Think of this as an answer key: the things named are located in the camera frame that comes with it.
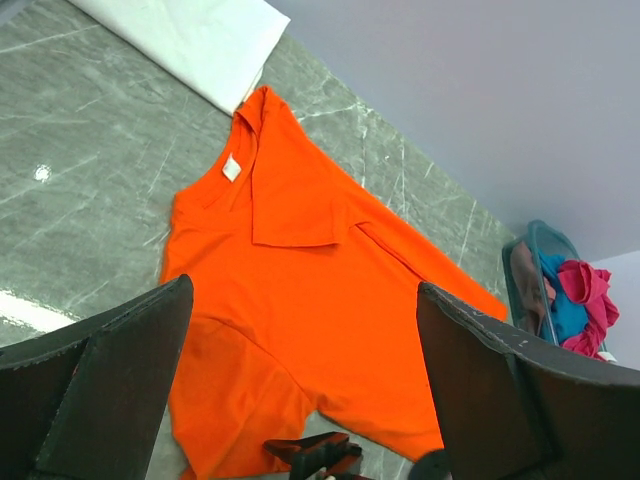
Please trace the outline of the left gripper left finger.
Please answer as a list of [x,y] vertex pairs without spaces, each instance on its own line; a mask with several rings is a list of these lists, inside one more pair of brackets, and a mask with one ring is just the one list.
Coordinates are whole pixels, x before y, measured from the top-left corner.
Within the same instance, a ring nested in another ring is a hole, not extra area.
[[192,281],[181,275],[3,347],[2,478],[144,478],[192,306]]

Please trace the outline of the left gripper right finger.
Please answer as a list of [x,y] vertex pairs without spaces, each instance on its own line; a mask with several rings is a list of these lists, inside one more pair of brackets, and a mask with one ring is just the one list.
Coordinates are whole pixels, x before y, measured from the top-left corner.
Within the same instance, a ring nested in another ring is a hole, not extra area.
[[417,324],[443,447],[420,479],[635,479],[639,374],[496,320],[429,283]]

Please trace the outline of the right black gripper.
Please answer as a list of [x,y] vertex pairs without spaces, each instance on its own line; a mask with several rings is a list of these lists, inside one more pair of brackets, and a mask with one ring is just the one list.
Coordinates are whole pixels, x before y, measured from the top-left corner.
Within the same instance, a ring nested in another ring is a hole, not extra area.
[[[365,480],[361,472],[363,449],[346,433],[327,432],[297,440],[270,439],[263,449],[290,467],[289,479]],[[421,457],[410,469],[408,479],[449,479],[446,451]]]

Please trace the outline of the orange t-shirt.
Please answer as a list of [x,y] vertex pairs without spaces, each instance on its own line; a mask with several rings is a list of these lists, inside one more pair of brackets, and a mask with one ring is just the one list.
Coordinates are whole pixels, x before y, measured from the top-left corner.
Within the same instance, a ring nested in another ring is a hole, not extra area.
[[180,275],[194,302],[169,410],[187,479],[283,471],[264,443],[299,438],[316,411],[411,460],[441,448],[418,286],[507,316],[320,150],[269,87],[175,197],[161,278]]

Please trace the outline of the teal plastic laundry basket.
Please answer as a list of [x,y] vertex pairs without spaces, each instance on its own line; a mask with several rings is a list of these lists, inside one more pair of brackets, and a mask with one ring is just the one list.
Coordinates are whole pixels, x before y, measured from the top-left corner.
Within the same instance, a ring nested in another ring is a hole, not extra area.
[[[543,284],[543,275],[541,272],[540,261],[538,259],[538,253],[543,252],[546,255],[562,255],[566,257],[566,260],[581,260],[577,250],[575,249],[572,242],[568,239],[566,235],[561,233],[560,231],[554,229],[549,226],[547,223],[541,220],[533,220],[527,226],[527,231],[525,234],[516,238],[515,240],[505,244],[502,248],[502,262],[504,268],[504,275],[507,285],[507,293],[509,299],[509,305],[511,308],[511,313],[513,316],[514,325],[518,328],[521,328],[525,331],[524,319],[522,315],[524,310],[520,304],[517,288],[511,273],[510,267],[510,254],[512,249],[519,242],[524,241],[528,248],[530,249],[533,257],[533,262],[537,270],[538,282],[541,289],[544,288]],[[562,345],[558,344],[556,339],[556,333],[553,325],[551,324],[551,312],[550,307],[548,305],[548,301],[543,299],[544,305],[546,307],[546,315],[541,321],[540,326],[538,327],[538,332],[533,334],[553,345],[560,346],[564,348]],[[607,350],[604,341],[604,352],[609,356],[609,359],[604,362],[613,362],[615,358],[612,354]]]

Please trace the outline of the blue t-shirt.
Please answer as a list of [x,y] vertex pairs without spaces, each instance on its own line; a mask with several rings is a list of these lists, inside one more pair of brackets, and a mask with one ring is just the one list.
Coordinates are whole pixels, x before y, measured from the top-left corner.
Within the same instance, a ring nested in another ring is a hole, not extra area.
[[572,302],[559,280],[559,268],[565,263],[562,255],[538,253],[544,285],[547,290],[548,305],[551,312],[551,324],[556,333],[558,344],[582,333],[588,323],[583,305]]

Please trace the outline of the magenta t-shirt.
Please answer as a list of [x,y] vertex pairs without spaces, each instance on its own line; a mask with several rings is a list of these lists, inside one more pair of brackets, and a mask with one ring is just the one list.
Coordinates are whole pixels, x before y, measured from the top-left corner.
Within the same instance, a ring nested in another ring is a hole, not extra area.
[[609,270],[581,260],[566,260],[559,267],[557,278],[567,299],[560,317],[560,341],[565,349],[602,361],[609,359],[604,341],[620,316],[609,298],[611,276]]

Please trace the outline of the folded white t-shirt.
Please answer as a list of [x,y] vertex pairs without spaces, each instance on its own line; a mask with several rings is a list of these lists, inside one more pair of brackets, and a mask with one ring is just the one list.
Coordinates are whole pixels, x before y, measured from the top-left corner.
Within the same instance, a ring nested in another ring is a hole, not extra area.
[[261,0],[76,0],[73,5],[228,115],[251,95],[290,23]]

